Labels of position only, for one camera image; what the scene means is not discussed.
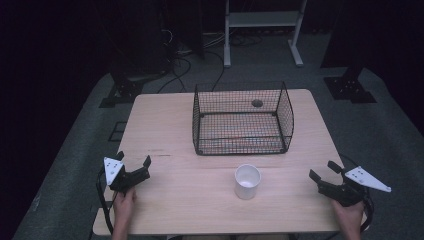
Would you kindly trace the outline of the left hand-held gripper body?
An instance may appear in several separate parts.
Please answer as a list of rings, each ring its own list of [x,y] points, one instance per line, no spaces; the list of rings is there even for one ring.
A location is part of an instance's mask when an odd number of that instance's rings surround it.
[[[143,166],[133,172],[127,172],[122,161],[104,158],[104,170],[106,174],[106,184],[112,191],[126,193],[130,188],[150,177],[149,168]]]

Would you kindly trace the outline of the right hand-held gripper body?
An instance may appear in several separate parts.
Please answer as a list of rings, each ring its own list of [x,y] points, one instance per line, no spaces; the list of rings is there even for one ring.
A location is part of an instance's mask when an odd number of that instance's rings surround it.
[[[351,170],[343,168],[340,173],[342,183],[339,185],[323,181],[317,185],[318,192],[330,199],[338,201],[343,207],[355,205],[364,201],[368,196],[368,189],[376,189],[390,193],[392,188],[374,177],[361,166]]]

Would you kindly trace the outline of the white cup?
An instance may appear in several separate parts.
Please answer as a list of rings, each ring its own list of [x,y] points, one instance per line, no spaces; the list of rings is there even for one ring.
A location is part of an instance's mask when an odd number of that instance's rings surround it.
[[[235,194],[242,200],[250,200],[256,196],[261,182],[260,171],[251,164],[240,165],[235,171]]]

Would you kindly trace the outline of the black wire mesh basket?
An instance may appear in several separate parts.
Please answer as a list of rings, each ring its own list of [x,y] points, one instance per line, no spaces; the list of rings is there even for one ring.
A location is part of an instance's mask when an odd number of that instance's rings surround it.
[[[254,107],[255,99],[263,106]],[[282,81],[195,87],[192,139],[199,155],[283,154],[293,132],[293,108]]]

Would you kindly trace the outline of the person's right hand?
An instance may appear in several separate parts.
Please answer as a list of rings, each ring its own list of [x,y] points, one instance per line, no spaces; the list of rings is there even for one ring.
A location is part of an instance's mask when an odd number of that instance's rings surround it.
[[[364,204],[359,202],[352,206],[343,207],[338,201],[332,200],[331,205],[342,234],[357,233],[361,235]]]

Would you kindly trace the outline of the person's left hand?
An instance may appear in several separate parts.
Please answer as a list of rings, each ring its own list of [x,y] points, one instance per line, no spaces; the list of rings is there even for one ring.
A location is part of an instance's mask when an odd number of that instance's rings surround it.
[[[135,188],[130,188],[126,193],[118,192],[116,194],[113,204],[115,214],[114,232],[123,233],[128,230],[136,198]]]

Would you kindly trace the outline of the black rectangular floor frame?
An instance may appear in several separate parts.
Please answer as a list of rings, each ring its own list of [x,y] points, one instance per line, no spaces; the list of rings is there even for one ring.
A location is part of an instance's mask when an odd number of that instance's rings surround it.
[[[109,137],[109,142],[120,142],[124,135],[126,129],[127,122],[126,121],[118,121],[115,123]]]

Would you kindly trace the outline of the black stand with base plate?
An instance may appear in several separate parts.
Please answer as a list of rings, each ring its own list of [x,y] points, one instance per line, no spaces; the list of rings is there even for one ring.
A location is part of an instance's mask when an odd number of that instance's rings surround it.
[[[117,104],[133,103],[142,93],[144,85],[168,74],[168,70],[148,71],[129,60],[116,59],[109,64],[113,86],[100,108],[113,108]]]
[[[325,77],[335,100],[352,103],[375,103],[372,94],[358,80],[366,64],[366,16],[361,0],[343,0],[321,66],[323,68],[346,66],[342,76]]]

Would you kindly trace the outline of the white metal stand frame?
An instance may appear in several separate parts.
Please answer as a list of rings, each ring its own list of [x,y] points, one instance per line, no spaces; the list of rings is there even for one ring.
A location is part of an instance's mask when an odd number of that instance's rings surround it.
[[[294,63],[297,67],[304,65],[297,48],[297,42],[303,23],[308,0],[302,0],[297,11],[277,12],[231,12],[230,0],[226,0],[223,66],[231,66],[230,30],[235,28],[261,28],[261,27],[293,27],[294,34],[287,40]]]

